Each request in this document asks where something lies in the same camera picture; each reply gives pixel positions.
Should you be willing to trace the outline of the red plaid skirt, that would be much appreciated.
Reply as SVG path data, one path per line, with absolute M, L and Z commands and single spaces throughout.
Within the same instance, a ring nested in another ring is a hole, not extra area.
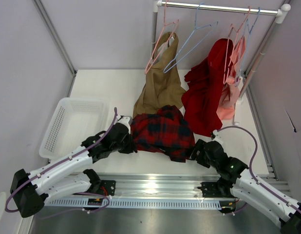
M 193 131 L 176 106 L 166 105 L 155 114 L 137 115 L 131 131 L 138 151 L 162 153 L 174 162 L 185 163 L 195 146 Z

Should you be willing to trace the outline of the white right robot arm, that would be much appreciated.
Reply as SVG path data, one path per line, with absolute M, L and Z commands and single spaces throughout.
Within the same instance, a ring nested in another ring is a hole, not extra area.
M 268 217 L 282 234 L 301 234 L 301 202 L 261 179 L 238 158 L 228 156 L 219 142 L 198 140 L 190 158 L 215 169 L 221 196 L 243 200 Z

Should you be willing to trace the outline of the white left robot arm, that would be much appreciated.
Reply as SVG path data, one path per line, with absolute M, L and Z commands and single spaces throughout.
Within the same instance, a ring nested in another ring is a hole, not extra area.
M 129 154 L 132 149 L 131 117 L 122 116 L 107 131 L 88 137 L 74 151 L 53 163 L 27 173 L 15 172 L 10 189 L 21 217 L 38 213 L 47 202 L 86 192 L 95 195 L 101 180 L 89 167 L 113 152 Z

